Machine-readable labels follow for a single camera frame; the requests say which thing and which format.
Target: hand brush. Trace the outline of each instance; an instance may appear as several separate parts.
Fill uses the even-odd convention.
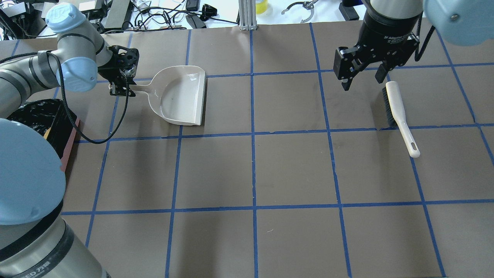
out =
[[[413,158],[419,157],[420,151],[418,150],[415,139],[413,139],[412,133],[408,128],[405,117],[405,108],[403,107],[403,101],[398,83],[395,81],[386,83],[386,87],[382,89],[382,94],[384,96],[384,105],[386,107],[388,124],[392,127],[398,126],[403,140],[407,145],[409,155]]]

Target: table surface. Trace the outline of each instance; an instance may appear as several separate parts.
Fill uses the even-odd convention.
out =
[[[387,126],[376,68],[348,92],[332,72],[360,24],[105,36],[139,49],[139,83],[173,65],[205,69],[204,123],[168,124],[132,98],[112,140],[74,145],[63,217],[116,278],[489,277],[494,41],[434,35],[420,62],[389,74],[421,151],[411,159]],[[0,46],[8,56],[56,39]],[[60,91],[30,100],[51,97]],[[67,99],[93,139],[124,105],[103,79]]]

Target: blue tape grid line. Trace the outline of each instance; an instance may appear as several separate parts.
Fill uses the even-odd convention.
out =
[[[345,219],[343,217],[343,207],[341,205],[341,196],[340,196],[340,192],[339,192],[338,176],[336,175],[336,163],[334,160],[333,143],[332,143],[332,139],[331,139],[331,128],[329,126],[328,111],[326,109],[326,97],[324,95],[324,86],[323,86],[323,77],[322,77],[322,73],[321,73],[321,64],[319,62],[319,53],[317,51],[316,37],[314,35],[314,29],[312,27],[312,23],[309,23],[309,28],[310,28],[310,33],[312,36],[312,44],[314,45],[314,54],[316,56],[317,70],[318,70],[318,76],[319,76],[319,88],[321,90],[321,101],[322,101],[323,111],[324,111],[324,120],[326,122],[326,130],[328,133],[329,153],[331,155],[331,167],[332,167],[333,178],[334,178],[334,189],[336,191],[336,200],[338,202],[339,218],[340,218],[340,226],[341,226],[341,237],[343,239],[343,250],[345,252],[346,270],[348,273],[348,277],[352,278],[352,268],[351,268],[351,264],[350,264],[350,255],[348,252],[348,244],[347,244],[347,239],[346,239]]]
[[[189,30],[187,36],[187,52],[185,54],[185,65],[189,64],[191,36],[192,36],[192,31]],[[182,149],[182,138],[183,138],[183,126],[180,126],[180,129],[178,131],[177,158],[175,161],[175,178],[173,181],[173,195],[171,199],[170,225],[168,227],[168,245],[166,248],[165,278],[168,278],[170,276],[171,246],[173,243],[173,224],[175,223],[175,211],[176,211],[175,207],[177,201],[178,174],[179,174],[179,166],[180,166],[180,152]]]
[[[91,230],[92,230],[92,225],[94,222],[94,216],[95,215],[114,215],[114,214],[141,214],[141,213],[170,213],[170,225],[169,225],[169,237],[168,237],[168,248],[167,248],[167,256],[166,256],[166,269],[165,269],[165,277],[167,278],[169,276],[169,265],[170,265],[170,256],[171,256],[171,244],[172,244],[172,233],[173,233],[173,221],[174,221],[174,214],[175,212],[178,213],[187,213],[187,212],[202,212],[202,211],[236,211],[236,210],[252,210],[253,211],[253,241],[254,241],[254,276],[257,278],[258,277],[258,257],[257,257],[257,210],[269,210],[269,209],[304,209],[304,208],[338,208],[339,209],[339,216],[340,216],[340,224],[341,224],[341,232],[342,232],[342,239],[343,239],[343,247],[345,251],[345,260],[347,264],[347,272],[348,276],[352,277],[351,273],[351,264],[350,264],[350,258],[349,258],[349,253],[348,253],[348,246],[347,246],[347,239],[346,239],[346,232],[345,232],[345,225],[344,225],[344,217],[343,217],[343,210],[342,208],[349,208],[349,207],[375,207],[375,206],[412,206],[412,205],[422,205],[424,208],[424,213],[426,216],[427,224],[429,227],[431,239],[434,245],[434,250],[436,252],[436,257],[438,260],[438,264],[441,270],[441,274],[445,277],[445,270],[441,261],[441,256],[439,253],[439,249],[436,243],[436,239],[434,237],[434,232],[432,228],[432,223],[430,221],[427,205],[442,205],[442,204],[465,204],[465,203],[494,203],[494,199],[474,199],[474,200],[438,200],[438,201],[426,201],[422,192],[420,180],[418,177],[418,173],[416,170],[415,162],[411,158],[411,164],[412,168],[415,174],[415,178],[417,181],[417,186],[418,190],[420,193],[420,202],[389,202],[389,203],[349,203],[349,204],[343,204],[341,202],[340,194],[339,194],[339,187],[338,187],[338,180],[337,180],[337,175],[336,175],[336,166],[335,166],[335,160],[334,160],[334,153],[333,153],[333,147],[332,147],[332,140],[331,140],[331,133],[333,132],[359,132],[359,131],[377,131],[376,128],[357,128],[357,129],[335,129],[332,130],[329,126],[329,120],[328,120],[328,113],[326,109],[326,100],[325,100],[325,95],[324,95],[324,86],[323,86],[323,80],[322,80],[322,73],[323,72],[332,72],[333,70],[330,69],[321,69],[320,68],[320,61],[319,61],[319,55],[317,51],[317,45],[316,45],[316,39],[314,35],[314,30],[312,23],[309,24],[310,26],[310,31],[311,31],[311,36],[313,40],[313,45],[314,45],[314,52],[316,56],[316,62],[317,62],[317,70],[306,70],[306,71],[286,71],[286,72],[261,72],[261,73],[255,73],[254,72],[254,60],[253,60],[253,35],[252,31],[250,31],[249,38],[250,38],[250,73],[245,73],[245,74],[224,74],[224,75],[209,75],[207,76],[208,78],[219,78],[219,77],[238,77],[238,76],[250,76],[250,82],[251,82],[251,132],[250,133],[234,133],[234,134],[209,134],[209,135],[188,135],[188,136],[183,136],[182,135],[182,130],[183,127],[180,127],[179,135],[178,136],[168,136],[168,137],[145,137],[145,138],[115,138],[111,139],[106,143],[106,148],[105,152],[103,155],[103,160],[101,164],[101,170],[100,170],[100,175],[98,178],[98,186],[96,189],[95,193],[95,199],[93,203],[93,209],[92,211],[79,211],[79,212],[63,212],[62,215],[90,215],[90,223],[89,223],[89,228],[88,228],[88,233],[87,233],[87,238],[86,238],[86,246],[89,244],[90,236],[91,236]],[[424,66],[403,66],[397,69],[415,69],[415,68],[445,68],[445,67],[450,67],[453,70],[453,73],[455,75],[455,78],[458,82],[458,85],[461,89],[461,92],[465,98],[465,101],[468,105],[468,108],[470,110],[470,113],[475,121],[475,114],[472,109],[472,106],[467,98],[467,95],[464,91],[464,88],[461,84],[461,81],[458,77],[458,74],[455,70],[455,67],[465,67],[465,66],[492,66],[494,63],[469,63],[469,64],[453,64],[451,57],[449,56],[449,53],[446,49],[446,46],[444,44],[444,41],[442,40],[441,36],[439,35],[441,44],[443,45],[444,51],[446,53],[446,56],[449,61],[449,65],[424,65]],[[127,47],[130,47],[132,40],[132,33],[129,36],[129,41]],[[186,65],[189,64],[189,53],[190,53],[190,40],[191,40],[191,31],[189,30],[188,32],[188,42],[187,42],[187,54],[186,54]],[[14,51],[12,52],[12,55],[17,50],[17,47],[19,45],[19,41],[17,41]],[[375,70],[375,68],[367,68],[366,70]],[[319,82],[320,82],[320,90],[321,90],[321,98],[323,102],[323,110],[325,114],[325,121],[326,121],[326,130],[309,130],[309,131],[278,131],[278,132],[255,132],[254,128],[254,76],[261,76],[261,75],[280,75],[280,74],[307,74],[307,73],[318,73],[319,76]],[[148,81],[151,80],[150,78],[146,79],[136,79],[136,81]],[[58,94],[58,88],[56,89],[54,93],[54,98]],[[118,98],[116,99],[115,105],[114,105],[114,110],[113,110],[113,115],[112,115],[112,120],[110,123],[110,128],[109,128],[109,134],[113,130],[113,124],[115,121],[115,116],[116,116],[116,111],[118,107]],[[481,129],[483,126],[494,126],[494,124],[479,124],[475,121],[475,124],[472,125],[450,125],[450,126],[417,126],[417,127],[411,127],[411,129],[436,129],[436,128],[467,128],[467,127],[477,127],[481,133],[482,139],[484,141],[484,144],[486,145],[486,149],[489,153],[489,156],[494,164],[494,156],[493,153],[489,147],[489,144],[487,143],[487,140],[485,138],[485,135]],[[255,136],[256,135],[271,135],[271,134],[297,134],[297,133],[324,133],[326,132],[328,134],[328,142],[329,142],[329,149],[330,149],[330,154],[331,154],[331,163],[332,163],[332,170],[333,170],[333,177],[335,181],[335,191],[336,191],[336,198],[337,198],[337,204],[312,204],[312,205],[275,205],[275,206],[257,206],[256,204],[256,188],[255,188]],[[252,194],[253,194],[253,201],[252,201],[252,206],[241,206],[241,207],[211,207],[211,208],[181,208],[177,209],[175,208],[176,205],[176,192],[177,192],[177,183],[178,183],[178,173],[179,173],[179,160],[180,160],[180,149],[181,149],[181,140],[182,138],[203,138],[203,137],[225,137],[225,136],[251,136],[252,138]],[[110,143],[112,141],[127,141],[127,140],[148,140],[148,139],[178,139],[178,147],[177,147],[177,158],[176,158],[176,165],[175,165],[175,181],[174,181],[174,188],[173,188],[173,198],[172,198],[172,208],[171,209],[154,209],[154,210],[122,210],[122,211],[97,211],[97,201],[98,201],[98,196],[99,196],[99,191],[101,188],[101,181],[103,178],[103,173],[105,169],[105,164],[106,164],[106,158],[108,154],[108,150],[110,147]]]
[[[303,204],[303,205],[266,205],[256,206],[257,210],[277,209],[313,209],[313,208],[360,208],[360,207],[400,207],[426,205],[454,205],[454,204],[488,204],[494,203],[494,199],[471,200],[437,200],[437,201],[412,201],[412,202],[386,202],[386,203],[342,203],[342,204]],[[205,211],[243,211],[253,210],[253,206],[238,207],[205,207],[205,208],[175,208],[175,213],[205,212]],[[171,213],[172,209],[143,209],[143,210],[105,210],[105,211],[64,211],[62,215],[117,215],[117,214],[147,214],[147,213]]]
[[[130,33],[130,35],[129,35],[128,43],[127,43],[127,48],[130,48],[131,42],[132,42],[132,33]],[[119,97],[116,97],[116,99],[115,99],[115,105],[113,107],[113,112],[112,112],[112,119],[110,121],[110,127],[108,129],[108,136],[113,131],[113,124],[115,122],[115,115],[117,114],[118,104],[119,104]],[[100,192],[100,189],[101,189],[101,182],[103,180],[103,174],[104,174],[104,171],[105,171],[105,165],[106,165],[106,158],[108,156],[108,150],[110,149],[110,143],[111,143],[110,141],[108,141],[108,142],[105,143],[106,146],[105,146],[105,152],[103,154],[103,159],[101,161],[101,169],[99,171],[98,185],[96,187],[96,193],[94,194],[94,202],[93,202],[93,208],[92,208],[92,211],[93,212],[96,211],[96,207],[98,205],[99,192]],[[89,241],[91,240],[91,232],[92,232],[92,226],[93,226],[93,223],[94,223],[94,215],[95,214],[92,214],[91,215],[91,219],[89,220],[89,227],[87,229],[87,236],[86,236],[86,241],[85,241],[86,247],[89,247]]]
[[[453,70],[453,74],[454,74],[454,77],[456,78],[456,82],[458,82],[458,86],[460,87],[461,94],[463,95],[463,98],[465,98],[465,102],[468,106],[468,110],[470,110],[470,114],[472,115],[473,121],[475,122],[475,125],[479,129],[480,136],[482,137],[482,141],[484,142],[487,153],[489,154],[489,157],[491,158],[491,162],[494,165],[494,155],[491,151],[491,147],[489,146],[489,143],[486,140],[486,137],[484,135],[484,131],[482,131],[482,124],[479,124],[477,122],[477,117],[475,117],[475,112],[473,111],[472,104],[468,100],[468,96],[466,95],[465,88],[463,87],[463,84],[461,83],[460,77],[459,77],[458,73],[456,72],[455,67],[458,67],[458,65],[453,64],[453,60],[451,60],[450,53],[448,52],[448,48],[446,47],[446,44],[444,43],[444,40],[441,37],[441,34],[439,34],[439,32],[437,32],[437,35],[439,36],[439,41],[441,41],[441,45],[443,46],[444,52],[446,53],[446,57],[448,58],[448,62],[450,63],[451,70]]]
[[[173,181],[173,196],[171,199],[171,210],[170,212],[170,225],[168,228],[168,247],[166,249],[166,265],[165,265],[165,278],[169,277],[170,274],[170,260],[171,260],[171,245],[172,245],[172,237],[173,237],[173,223],[175,221],[175,206],[177,200],[177,185],[178,185],[178,169],[180,165],[180,151],[182,148],[182,132],[183,126],[180,126],[180,130],[178,132],[178,146],[177,146],[177,159],[175,162],[175,179]]]
[[[493,127],[494,124],[478,124],[481,127]],[[475,128],[476,124],[466,125],[443,125],[443,126],[410,126],[411,130],[415,129],[453,129],[453,128]],[[360,131],[377,131],[376,128],[352,128],[352,129],[330,129],[331,133],[338,132],[360,132]],[[395,127],[382,128],[379,131],[398,130]],[[294,130],[294,131],[258,131],[255,135],[275,135],[275,134],[310,134],[310,133],[325,133],[327,130]],[[183,135],[182,138],[208,138],[208,137],[238,137],[238,136],[250,136],[250,132],[244,133],[219,133],[219,134],[196,134],[196,135]],[[135,140],[161,140],[161,139],[178,139],[178,136],[154,136],[154,137],[128,137],[128,138],[112,138],[110,141],[135,141]],[[77,144],[89,143],[86,140],[76,141]]]
[[[254,243],[254,278],[259,277],[258,249],[257,249],[257,194],[255,180],[255,125],[254,125],[254,42],[252,30],[249,31],[250,42],[250,136],[252,142],[252,227]]]
[[[19,46],[19,43],[20,42],[21,42],[21,40],[17,40],[15,42],[14,50],[12,50],[12,54],[10,56],[14,56],[15,55],[15,52],[17,51],[17,47]]]
[[[422,207],[424,209],[425,220],[427,221],[427,226],[429,227],[429,233],[431,236],[432,245],[434,246],[434,252],[436,253],[436,259],[439,265],[439,270],[441,271],[442,277],[446,277],[443,261],[441,260],[441,254],[439,253],[439,248],[437,247],[436,237],[434,235],[434,229],[432,228],[432,223],[429,216],[429,210],[427,209],[427,203],[425,202],[424,193],[422,191],[422,185],[420,184],[420,179],[418,177],[417,167],[415,166],[415,160],[411,157],[410,162],[412,164],[413,174],[415,175],[415,181],[417,182],[418,193],[420,194],[420,200],[422,202]]]

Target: blue tape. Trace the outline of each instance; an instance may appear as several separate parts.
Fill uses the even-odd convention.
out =
[[[274,134],[306,134],[306,133],[325,133],[327,130],[294,130],[294,131],[264,131],[256,132],[256,135],[274,135]]]
[[[168,246],[166,249],[165,278],[169,277],[169,273],[170,273],[173,223],[175,221],[175,206],[176,206],[176,200],[177,200],[178,173],[179,173],[179,166],[180,166],[180,151],[182,148],[182,131],[183,131],[183,126],[180,126],[180,130],[178,132],[177,157],[176,157],[176,161],[175,161],[175,179],[173,181],[173,195],[172,195],[172,199],[171,199],[170,226],[168,229]]]
[[[96,187],[96,193],[94,195],[94,202],[92,208],[93,214],[91,214],[91,219],[89,220],[89,227],[87,228],[87,236],[85,242],[86,247],[89,247],[89,240],[91,239],[92,226],[94,223],[94,212],[96,211],[96,206],[98,204],[99,191],[101,189],[101,181],[103,180],[103,173],[105,171],[106,157],[108,155],[109,148],[110,148],[110,142],[106,142],[105,153],[103,154],[103,161],[101,162],[101,169],[99,171],[98,185]]]
[[[15,55],[15,52],[17,51],[17,47],[19,46],[19,42],[21,42],[21,40],[17,40],[15,42],[14,50],[12,50],[12,54],[10,56],[14,56]]]
[[[426,205],[451,205],[451,204],[488,204],[494,203],[494,199],[467,199],[467,200],[437,200],[425,201]],[[411,202],[383,202],[383,203],[342,203],[342,204],[303,204],[303,205],[262,205],[256,206],[256,210],[283,210],[283,209],[313,209],[313,208],[360,208],[360,207],[399,207],[422,206],[422,201]],[[175,209],[149,209],[149,210],[114,210],[114,211],[64,211],[61,215],[113,215],[113,214],[146,214],[146,213],[189,213],[208,211],[242,211],[253,210],[253,206],[238,207],[205,207],[205,208],[175,208]]]
[[[311,37],[312,37],[312,44],[314,46],[314,54],[316,56],[317,70],[319,72],[318,73],[318,75],[319,75],[319,88],[321,90],[321,101],[323,104],[324,121],[326,122],[326,130],[328,133],[329,153],[331,155],[331,166],[332,166],[333,178],[334,178],[334,189],[336,191],[336,200],[338,202],[338,205],[340,205],[339,218],[340,218],[340,226],[341,226],[341,238],[343,240],[343,250],[345,251],[346,269],[347,269],[348,276],[350,278],[352,278],[352,268],[351,268],[351,264],[350,264],[350,255],[348,252],[348,244],[347,244],[347,239],[346,239],[345,220],[343,217],[343,208],[341,207],[341,197],[340,197],[340,192],[339,192],[338,176],[336,175],[336,165],[334,162],[333,143],[332,143],[332,139],[331,139],[331,128],[329,126],[328,111],[326,109],[326,98],[324,95],[323,78],[322,78],[322,74],[321,74],[321,63],[319,61],[319,54],[317,51],[316,37],[314,35],[314,28],[312,27],[312,23],[309,23],[309,28],[310,28],[310,33],[311,33]]]
[[[453,64],[454,67],[494,66],[494,63]]]
[[[299,71],[279,71],[279,72],[254,72],[253,75],[282,75],[282,74],[304,74],[304,73],[318,73],[319,70],[299,70]]]
[[[487,153],[489,154],[489,157],[491,158],[491,162],[494,165],[494,155],[493,155],[493,152],[491,150],[491,147],[489,146],[489,143],[487,142],[486,136],[485,136],[482,128],[479,127],[479,130],[480,130],[480,136],[482,137],[482,141],[484,141],[484,145],[486,146]]]
[[[57,95],[58,95],[58,89],[60,89],[60,87],[57,87],[55,89],[55,93],[53,93],[53,99],[57,98]]]
[[[252,133],[217,133],[217,134],[197,134],[197,135],[183,135],[182,138],[209,138],[209,137],[237,137],[237,136],[250,136]]]
[[[444,271],[443,261],[441,260],[441,254],[439,253],[439,248],[437,246],[436,237],[434,235],[434,229],[432,228],[431,219],[429,216],[429,210],[427,209],[427,203],[425,202],[424,193],[422,191],[422,185],[418,177],[417,167],[415,166],[415,160],[411,157],[410,163],[412,164],[413,175],[415,176],[415,181],[417,182],[418,193],[420,195],[420,200],[422,202],[422,207],[424,209],[425,220],[427,221],[427,226],[429,227],[429,233],[432,240],[432,245],[434,246],[434,252],[436,253],[437,263],[439,265],[439,270],[441,271],[442,277],[446,277],[446,272]]]
[[[250,44],[250,132],[252,143],[252,229],[254,244],[254,278],[259,277],[259,262],[257,249],[257,193],[255,176],[255,118],[254,118],[254,42],[252,30],[249,32]]]
[[[189,34],[187,36],[187,52],[185,55],[185,65],[189,65],[189,54],[190,54],[190,38],[192,35],[192,30],[189,30]]]

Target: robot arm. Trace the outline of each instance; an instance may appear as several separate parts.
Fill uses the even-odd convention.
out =
[[[355,46],[338,47],[334,73],[345,91],[368,65],[382,62],[375,78],[382,83],[389,71],[403,66],[419,47],[412,32],[425,11],[443,37],[457,45],[477,45],[494,38],[492,0],[363,0],[367,7]]]
[[[57,34],[57,50],[67,90],[85,92],[96,85],[97,74],[108,79],[116,94],[134,84],[139,53],[136,49],[108,46],[75,6],[54,6],[46,17]],[[7,117],[34,93],[58,87],[55,58],[40,51],[36,56],[0,65],[0,117]]]

